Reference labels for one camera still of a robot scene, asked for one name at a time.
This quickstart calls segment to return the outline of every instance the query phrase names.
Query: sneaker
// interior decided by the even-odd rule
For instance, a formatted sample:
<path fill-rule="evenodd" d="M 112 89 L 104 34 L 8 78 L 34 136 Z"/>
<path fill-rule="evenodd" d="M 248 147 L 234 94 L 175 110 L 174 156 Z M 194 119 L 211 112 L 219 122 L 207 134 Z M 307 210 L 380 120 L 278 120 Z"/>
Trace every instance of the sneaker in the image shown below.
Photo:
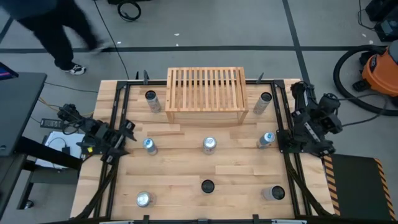
<path fill-rule="evenodd" d="M 73 66 L 73 69 L 71 70 L 62 70 L 64 72 L 69 72 L 72 75 L 82 75 L 86 72 L 86 67 L 83 67 L 81 65 L 75 64 L 75 66 Z"/>
<path fill-rule="evenodd" d="M 110 48 L 111 46 L 112 46 L 111 42 L 109 42 L 107 40 L 100 40 L 98 42 L 97 48 L 91 50 L 91 53 L 94 55 L 99 54 L 99 53 L 103 52 L 104 50 Z"/>

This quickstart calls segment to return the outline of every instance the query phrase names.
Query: black pants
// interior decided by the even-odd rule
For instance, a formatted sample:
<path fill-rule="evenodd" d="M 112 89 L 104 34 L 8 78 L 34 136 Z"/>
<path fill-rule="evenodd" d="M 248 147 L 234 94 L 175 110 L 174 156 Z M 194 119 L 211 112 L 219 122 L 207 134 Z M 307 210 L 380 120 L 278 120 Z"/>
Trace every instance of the black pants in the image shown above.
<path fill-rule="evenodd" d="M 72 28 L 86 42 L 89 50 L 98 45 L 86 16 L 74 0 L 58 0 L 54 10 L 43 15 L 23 18 L 18 22 L 33 31 L 47 52 L 54 57 L 55 65 L 62 70 L 73 68 L 73 50 L 63 26 Z"/>

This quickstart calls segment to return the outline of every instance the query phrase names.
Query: wooden table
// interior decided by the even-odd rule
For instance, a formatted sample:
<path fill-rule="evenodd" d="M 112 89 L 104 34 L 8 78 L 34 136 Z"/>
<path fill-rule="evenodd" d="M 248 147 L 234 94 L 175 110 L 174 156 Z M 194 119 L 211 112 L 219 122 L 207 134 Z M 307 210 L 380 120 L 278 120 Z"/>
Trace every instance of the wooden table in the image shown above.
<path fill-rule="evenodd" d="M 298 81 L 285 80 L 290 107 L 294 105 L 290 86 Z M 116 82 L 101 82 L 94 118 L 109 122 Z M 277 142 L 266 150 L 256 148 L 256 140 L 264 132 L 277 130 L 273 103 L 262 115 L 252 112 L 260 94 L 264 90 L 271 92 L 271 88 L 269 85 L 247 85 L 246 88 L 249 113 L 242 125 L 228 122 L 236 121 L 236 115 L 219 113 L 181 113 L 176 115 L 180 116 L 178 123 L 169 124 L 164 112 L 150 112 L 144 97 L 147 90 L 154 90 L 164 106 L 166 86 L 132 86 L 126 118 L 136 124 L 134 135 L 138 142 L 128 140 L 126 150 L 130 154 L 120 160 L 112 219 L 142 220 L 143 215 L 150 215 L 151 220 L 252 219 L 253 214 L 259 218 L 293 218 L 286 169 Z M 278 98 L 282 103 L 279 91 Z M 116 124 L 119 124 L 121 109 L 118 112 Z M 207 136 L 214 136 L 218 141 L 216 152 L 210 156 L 201 150 Z M 159 149 L 155 156 L 142 148 L 146 137 L 152 138 Z M 321 160 L 301 154 L 301 161 L 308 188 L 326 210 L 334 213 Z M 83 164 L 71 217 L 83 210 L 98 188 L 101 165 L 99 156 Z M 201 191 L 200 185 L 206 179 L 215 183 L 212 194 Z M 285 189 L 285 198 L 264 200 L 261 190 L 276 184 Z M 141 191 L 155 195 L 153 207 L 136 205 L 136 195 Z M 304 213 L 301 193 L 297 191 L 300 211 Z M 107 197 L 106 192 L 102 215 Z"/>

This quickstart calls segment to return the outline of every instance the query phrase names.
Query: black metal frame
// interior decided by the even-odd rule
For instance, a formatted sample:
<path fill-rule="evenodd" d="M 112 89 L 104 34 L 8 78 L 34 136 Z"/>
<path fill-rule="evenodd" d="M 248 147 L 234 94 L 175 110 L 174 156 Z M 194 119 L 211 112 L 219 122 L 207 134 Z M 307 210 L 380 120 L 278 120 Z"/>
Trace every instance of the black metal frame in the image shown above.
<path fill-rule="evenodd" d="M 115 96 L 114 96 L 114 102 L 113 102 L 113 108 L 112 108 L 112 114 L 111 114 L 111 122 L 110 122 L 111 128 L 114 128 L 114 123 L 115 123 L 116 115 L 118 112 L 118 103 L 119 103 L 119 99 L 120 99 L 120 93 L 123 88 L 125 89 L 125 92 L 124 92 L 124 101 L 123 101 L 121 120 L 120 120 L 121 124 L 126 119 L 126 111 L 127 111 L 127 104 L 128 104 L 128 99 L 129 99 L 129 92 L 130 92 L 130 88 L 132 86 L 136 86 L 136 85 L 165 85 L 166 86 L 166 84 L 167 84 L 166 80 L 118 81 L 116 84 L 116 92 L 115 92 Z M 285 85 L 284 85 L 283 80 L 261 80 L 260 82 L 258 82 L 257 80 L 246 80 L 246 84 L 247 85 L 260 84 L 260 85 L 270 85 L 271 86 L 272 95 L 274 97 L 275 113 L 276 113 L 278 128 L 283 129 L 284 127 L 283 127 L 283 122 L 282 122 L 282 115 L 280 112 L 279 100 L 278 100 L 278 96 L 277 96 L 277 89 L 280 89 L 280 93 L 282 95 L 283 107 L 284 107 L 285 115 L 286 115 L 287 121 L 288 121 L 288 126 L 289 126 L 289 129 L 292 129 L 293 122 L 292 122 L 292 118 L 290 117 L 290 109 L 289 109 L 289 104 L 287 101 L 287 95 L 286 95 L 286 90 L 285 90 Z M 300 160 L 300 155 L 294 154 L 294 157 L 295 157 L 296 170 L 297 170 L 298 176 L 305 183 L 303 170 L 302 170 L 302 164 L 301 164 L 301 160 Z M 284 153 L 284 161 L 285 161 L 286 169 L 288 169 L 288 166 L 292 166 L 292 163 L 290 161 L 290 157 L 289 157 L 288 153 Z M 119 161 L 116 161 L 115 165 L 113 165 L 113 166 L 116 166 L 116 168 L 117 168 L 118 165 L 119 165 Z M 100 185 L 103 182 L 104 177 L 106 176 L 107 169 L 108 169 L 108 166 L 104 163 L 102 166 L 101 174 L 100 174 L 100 181 L 99 181 Z M 105 215 L 105 217 L 108 217 L 108 218 L 110 218 L 111 214 L 112 214 L 113 199 L 114 199 L 114 192 L 115 192 L 115 186 L 116 186 L 116 178 L 117 178 L 117 174 L 114 176 L 113 180 L 111 181 L 110 188 L 109 188 L 109 196 L 108 196 L 108 201 L 107 201 L 107 205 L 106 205 L 106 215 Z M 300 209 L 299 209 L 299 203 L 297 200 L 297 193 L 295 190 L 294 180 L 290 175 L 288 175 L 287 178 L 289 181 L 289 190 L 290 190 L 290 195 L 292 197 L 292 206 L 293 206 L 294 215 L 295 215 L 295 217 L 297 217 L 300 215 Z M 304 195 L 304 193 L 302 196 L 304 199 L 305 214 L 312 215 L 310 204 L 309 204 L 306 196 Z M 98 204 L 95 207 L 95 212 L 94 212 L 95 218 L 100 216 L 100 210 L 101 210 L 101 200 L 98 202 Z M 270 219 L 267 219 L 267 220 L 258 219 L 258 220 L 261 222 L 267 222 L 267 223 L 270 222 Z M 162 220 L 162 221 L 163 222 L 184 222 L 183 220 L 178 220 L 178 221 Z M 240 223 L 242 223 L 242 222 L 252 223 L 253 220 L 239 220 L 239 222 Z"/>

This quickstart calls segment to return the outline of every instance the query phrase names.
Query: hazard stripe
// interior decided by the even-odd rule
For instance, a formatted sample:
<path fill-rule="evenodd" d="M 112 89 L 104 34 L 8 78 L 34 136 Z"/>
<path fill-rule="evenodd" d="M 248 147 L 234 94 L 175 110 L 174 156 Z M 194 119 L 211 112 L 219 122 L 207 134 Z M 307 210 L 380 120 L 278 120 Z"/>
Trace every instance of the hazard stripe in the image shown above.
<path fill-rule="evenodd" d="M 394 208 L 392 207 L 392 201 L 391 201 L 390 193 L 389 193 L 388 187 L 387 187 L 387 180 L 386 180 L 386 176 L 384 175 L 384 171 L 383 171 L 383 167 L 381 165 L 381 161 L 379 159 L 374 159 L 374 160 L 377 163 L 377 168 L 379 168 L 381 184 L 383 186 L 384 196 L 386 197 L 386 200 L 387 200 L 387 206 L 389 208 L 391 220 L 395 221 L 397 218 L 396 218 L 396 215 L 394 213 Z"/>
<path fill-rule="evenodd" d="M 338 204 L 335 173 L 333 172 L 333 161 L 330 156 L 323 157 L 323 165 L 325 166 L 326 180 L 328 182 L 328 188 L 329 188 L 331 203 L 333 204 L 333 209 L 335 210 L 336 215 L 340 215 L 340 206 Z"/>

